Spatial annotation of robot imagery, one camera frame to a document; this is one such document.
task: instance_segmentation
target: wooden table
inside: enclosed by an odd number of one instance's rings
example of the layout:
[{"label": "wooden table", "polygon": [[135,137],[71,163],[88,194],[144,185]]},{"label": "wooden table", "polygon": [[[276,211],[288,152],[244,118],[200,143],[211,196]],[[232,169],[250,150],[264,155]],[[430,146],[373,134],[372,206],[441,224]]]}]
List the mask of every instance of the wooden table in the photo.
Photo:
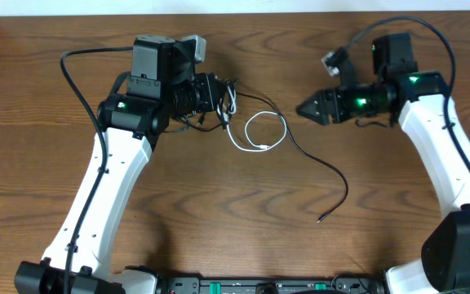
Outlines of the wooden table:
[{"label": "wooden table", "polygon": [[[187,131],[159,140],[133,189],[117,232],[113,271],[147,265],[161,273],[216,277],[322,277],[374,273],[419,257],[440,222],[423,164],[399,127],[322,127],[295,106],[338,81],[320,58],[367,25],[393,13],[244,16],[87,16],[0,18],[0,292],[14,292],[21,261],[38,262],[61,226],[91,154],[94,130],[64,80],[60,54],[128,46],[136,34],[207,39],[199,72],[240,78],[240,90],[272,98],[298,143],[340,168],[348,201],[323,223],[318,215],[339,200],[334,172],[297,152],[287,140],[264,154],[237,150],[220,129]],[[470,137],[470,12],[419,13],[450,40],[458,61],[454,98]],[[445,77],[441,43],[406,22],[377,29],[353,48],[360,79],[374,80],[370,41],[411,31],[421,69]],[[90,105],[106,98],[130,53],[69,59],[69,71]],[[237,134],[266,109],[240,98]],[[206,125],[215,123],[206,116]],[[260,119],[251,134],[273,142],[276,119]]]}]

